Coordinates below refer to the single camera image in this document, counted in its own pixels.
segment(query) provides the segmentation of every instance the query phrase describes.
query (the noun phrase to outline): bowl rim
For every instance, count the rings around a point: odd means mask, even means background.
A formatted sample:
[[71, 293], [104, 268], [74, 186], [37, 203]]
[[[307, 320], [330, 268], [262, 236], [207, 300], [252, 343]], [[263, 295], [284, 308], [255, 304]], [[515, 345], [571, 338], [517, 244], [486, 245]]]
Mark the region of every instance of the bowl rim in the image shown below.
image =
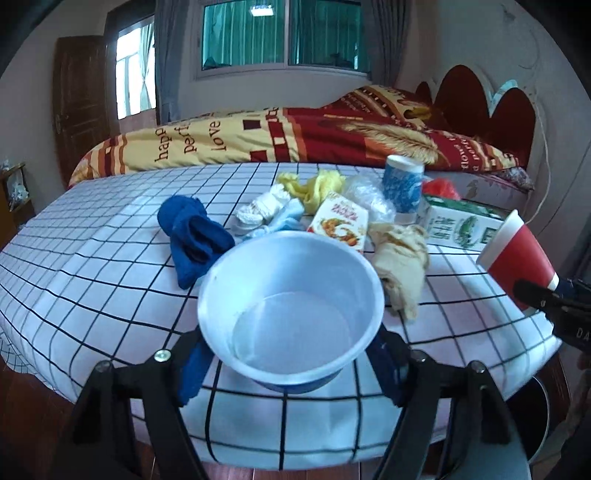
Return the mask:
[[[351, 259], [361, 264], [361, 267], [367, 273], [368, 280], [372, 283], [372, 287], [374, 290], [374, 313], [370, 318], [367, 328], [361, 336], [361, 338], [357, 342], [355, 342], [355, 344], [352, 345], [343, 355], [335, 358], [329, 363], [305, 372], [298, 372], [295, 374], [275, 374], [271, 372], [266, 372], [264, 370], [259, 370], [254, 367], [250, 367], [249, 365], [243, 363], [238, 358], [232, 355], [220, 355], [219, 352], [216, 352], [216, 349], [212, 346], [213, 342], [211, 341], [211, 328], [215, 320], [211, 318], [211, 315], [209, 313], [207, 291], [209, 289], [209, 285], [212, 281], [212, 278], [217, 274], [217, 272], [221, 268], [221, 265], [224, 262], [228, 262], [234, 255], [238, 255], [241, 249], [243, 249], [245, 246], [253, 245], [256, 242], [273, 240], [274, 238], [306, 238], [306, 240], [325, 243], [327, 245], [330, 245], [331, 247], [341, 249], [343, 252], [347, 253], [351, 257]], [[300, 385], [313, 382], [315, 380], [320, 380], [321, 378], [331, 375], [336, 371], [342, 369], [347, 364], [351, 363], [353, 360], [355, 360], [369, 346], [371, 341], [377, 335], [378, 329], [382, 323], [382, 318], [384, 316], [384, 307], [385, 300], [382, 283], [373, 266], [369, 263], [369, 261], [365, 258], [363, 254], [359, 253], [357, 250], [354, 250], [353, 248], [349, 247], [343, 242], [340, 242], [332, 238], [316, 235], [315, 233], [310, 232], [285, 231], [271, 233], [269, 235], [265, 235], [259, 238], [243, 242], [240, 245], [230, 249], [228, 252], [223, 254], [218, 259], [218, 261], [214, 263], [209, 272], [206, 274], [201, 284], [201, 288], [199, 290], [199, 299], [197, 301], [197, 322], [205, 341], [209, 345], [209, 348], [212, 349], [213, 353], [215, 353], [224, 364], [226, 364], [236, 372], [253, 380], [273, 385]]]

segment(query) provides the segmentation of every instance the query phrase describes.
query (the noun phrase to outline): bowl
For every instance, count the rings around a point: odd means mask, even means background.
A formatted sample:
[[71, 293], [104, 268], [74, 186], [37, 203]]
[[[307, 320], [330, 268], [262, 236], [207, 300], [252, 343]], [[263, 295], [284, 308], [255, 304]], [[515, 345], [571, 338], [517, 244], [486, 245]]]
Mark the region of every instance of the bowl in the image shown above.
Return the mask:
[[378, 332], [384, 292], [351, 247], [278, 232], [224, 254], [205, 276], [197, 317], [205, 341], [236, 372], [284, 393], [325, 385]]

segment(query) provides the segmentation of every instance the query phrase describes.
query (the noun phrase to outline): green and white carton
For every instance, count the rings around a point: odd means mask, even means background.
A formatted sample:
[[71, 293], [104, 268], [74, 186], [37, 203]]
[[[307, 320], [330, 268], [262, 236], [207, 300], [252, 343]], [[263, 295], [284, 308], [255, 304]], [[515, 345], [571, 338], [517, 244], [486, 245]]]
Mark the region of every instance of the green and white carton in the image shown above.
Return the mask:
[[417, 223], [429, 234], [427, 243], [430, 245], [481, 252], [506, 216], [503, 210], [477, 203], [423, 195]]

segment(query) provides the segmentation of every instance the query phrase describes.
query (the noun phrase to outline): red plastic bag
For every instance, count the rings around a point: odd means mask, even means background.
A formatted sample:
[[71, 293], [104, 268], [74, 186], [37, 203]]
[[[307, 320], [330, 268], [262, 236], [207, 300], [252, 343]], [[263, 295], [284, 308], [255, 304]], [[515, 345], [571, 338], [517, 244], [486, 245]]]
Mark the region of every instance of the red plastic bag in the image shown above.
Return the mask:
[[423, 193], [451, 200], [461, 200], [453, 183], [448, 179], [423, 180]]

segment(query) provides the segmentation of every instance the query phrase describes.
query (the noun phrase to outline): yellow sock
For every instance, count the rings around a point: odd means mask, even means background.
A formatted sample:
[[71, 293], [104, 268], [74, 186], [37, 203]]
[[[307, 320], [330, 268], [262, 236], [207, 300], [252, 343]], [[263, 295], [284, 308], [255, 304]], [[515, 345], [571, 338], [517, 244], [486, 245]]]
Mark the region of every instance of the yellow sock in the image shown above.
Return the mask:
[[304, 204], [306, 213], [314, 215], [330, 192], [340, 193], [346, 177], [336, 170], [320, 170], [316, 177], [310, 178], [305, 185], [300, 185], [295, 173], [280, 173], [277, 182], [281, 183], [289, 194]]

